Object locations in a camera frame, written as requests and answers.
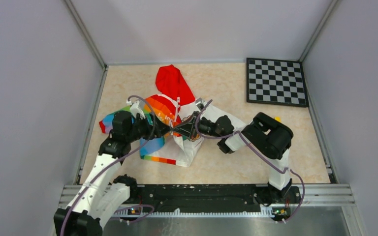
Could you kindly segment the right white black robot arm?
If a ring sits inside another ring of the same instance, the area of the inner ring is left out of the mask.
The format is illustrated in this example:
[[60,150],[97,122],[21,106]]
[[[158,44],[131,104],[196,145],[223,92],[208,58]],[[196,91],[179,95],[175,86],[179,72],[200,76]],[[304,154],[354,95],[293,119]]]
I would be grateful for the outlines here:
[[227,115],[212,121],[194,112],[172,131],[189,138],[218,139],[218,147],[226,154],[249,147],[270,166],[270,199],[281,203],[289,196],[292,179],[288,172],[288,156],[293,132],[279,121],[258,113],[249,124],[237,130]]

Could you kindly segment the rainbow white red hooded jacket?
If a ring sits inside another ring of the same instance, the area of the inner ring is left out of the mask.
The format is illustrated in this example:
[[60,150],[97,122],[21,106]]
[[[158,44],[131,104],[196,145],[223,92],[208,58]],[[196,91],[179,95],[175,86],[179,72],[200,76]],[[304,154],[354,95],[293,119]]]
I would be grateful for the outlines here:
[[[144,139],[137,141],[140,143],[138,153],[142,159],[189,167],[201,147],[204,137],[190,141],[177,133],[173,133],[172,128],[180,124],[184,118],[190,116],[193,112],[200,112],[202,117],[212,121],[216,121],[220,116],[227,115],[235,123],[237,130],[246,125],[234,115],[206,102],[204,102],[203,110],[200,111],[195,105],[195,101],[198,98],[192,93],[180,70],[173,65],[160,67],[155,85],[158,90],[157,94],[136,100],[144,102],[145,114],[152,113],[157,116],[163,123],[171,127],[171,131],[160,138],[154,138],[148,142]],[[129,101],[125,107],[115,112],[129,111],[130,106],[135,101]],[[115,112],[108,114],[99,122],[101,131],[107,134],[107,137],[112,128],[111,115]]]

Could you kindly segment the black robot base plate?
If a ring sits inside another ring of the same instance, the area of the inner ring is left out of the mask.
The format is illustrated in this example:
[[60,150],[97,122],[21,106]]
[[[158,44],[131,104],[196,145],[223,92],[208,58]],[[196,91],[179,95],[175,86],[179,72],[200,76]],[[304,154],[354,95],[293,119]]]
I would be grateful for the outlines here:
[[297,186],[284,197],[266,184],[146,184],[132,188],[125,205],[147,204],[155,212],[238,213],[259,212],[264,207],[299,203]]

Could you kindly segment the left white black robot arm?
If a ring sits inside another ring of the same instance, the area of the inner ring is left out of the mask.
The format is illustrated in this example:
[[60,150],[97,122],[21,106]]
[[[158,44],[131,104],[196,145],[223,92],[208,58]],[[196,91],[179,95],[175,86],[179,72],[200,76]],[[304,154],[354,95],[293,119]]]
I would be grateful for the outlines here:
[[73,200],[54,214],[58,236],[100,236],[109,219],[119,206],[133,203],[138,197],[137,188],[109,182],[125,158],[133,154],[131,143],[160,138],[171,130],[152,113],[133,115],[118,111],[111,115],[112,128],[100,145],[94,166]]

